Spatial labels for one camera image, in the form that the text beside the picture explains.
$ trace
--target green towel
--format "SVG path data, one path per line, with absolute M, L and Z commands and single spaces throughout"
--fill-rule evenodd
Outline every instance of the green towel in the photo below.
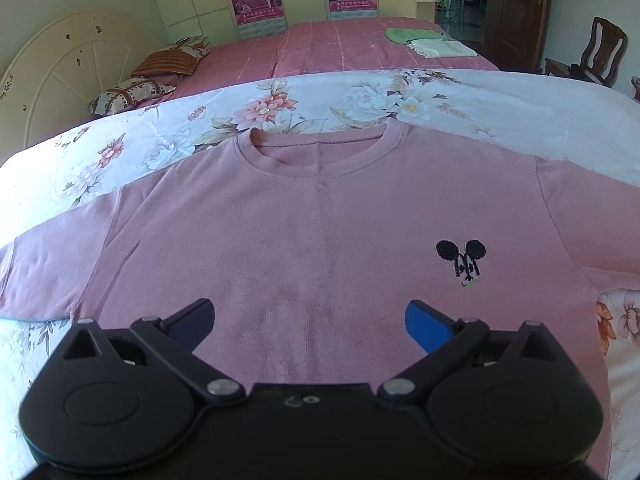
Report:
M 446 41 L 449 38 L 442 32 L 436 32 L 435 30 L 422 30 L 413 28 L 388 28 L 386 30 L 386 36 L 394 43 L 406 45 L 413 40 L 443 40 Z

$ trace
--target white cloth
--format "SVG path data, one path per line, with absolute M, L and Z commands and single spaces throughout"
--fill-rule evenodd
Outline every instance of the white cloth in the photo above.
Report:
M 414 40 L 409 46 L 424 57 L 476 57 L 478 54 L 472 48 L 459 41 L 442 40 Z

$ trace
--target bed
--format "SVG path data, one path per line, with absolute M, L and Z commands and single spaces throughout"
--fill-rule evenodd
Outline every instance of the bed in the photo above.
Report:
M 383 33 L 391 26 L 417 24 L 403 18 L 301 24 L 281 37 L 213 49 L 166 102 L 79 121 L 15 154 L 0 168 L 0 246 L 100 194 L 216 146 L 248 122 L 307 134 L 394 117 L 521 153 L 568 158 L 640 186 L 640 107 L 632 99 L 572 80 L 501 73 L 482 58 L 417 58 L 407 47 L 387 43 Z M 257 116 L 265 104 L 273 105 L 269 113 Z M 612 291 L 600 303 L 594 323 L 609 326 L 633 308 L 625 291 Z M 17 409 L 68 325 L 68 319 L 0 320 L 0 379 L 7 385 L 0 406 L 2 480 L 17 479 L 33 465 Z M 612 478 L 633 479 L 640 470 L 640 363 L 629 339 L 604 339 L 611 431 L 598 452 L 610 456 Z M 604 472 L 608 460 L 595 465 Z
M 158 38 L 126 14 L 89 10 L 51 23 L 2 78 L 0 164 L 10 155 L 94 117 L 88 103 L 129 78 Z

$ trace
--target white headboard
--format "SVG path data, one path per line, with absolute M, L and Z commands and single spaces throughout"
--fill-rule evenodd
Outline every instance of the white headboard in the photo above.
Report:
M 0 165 L 91 120 L 89 102 L 160 46 L 140 22 L 107 10 L 72 14 L 41 30 L 0 82 Z

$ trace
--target pink t-shirt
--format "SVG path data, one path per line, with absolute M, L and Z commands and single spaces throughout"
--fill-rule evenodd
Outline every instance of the pink t-shirt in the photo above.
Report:
M 607 417 L 595 302 L 640 288 L 640 189 L 569 162 L 390 120 L 254 130 L 33 228 L 0 250 L 0 316 L 122 328 L 210 298 L 195 354 L 255 382 L 369 382 L 424 356 L 423 300 L 498 330 L 542 320 Z

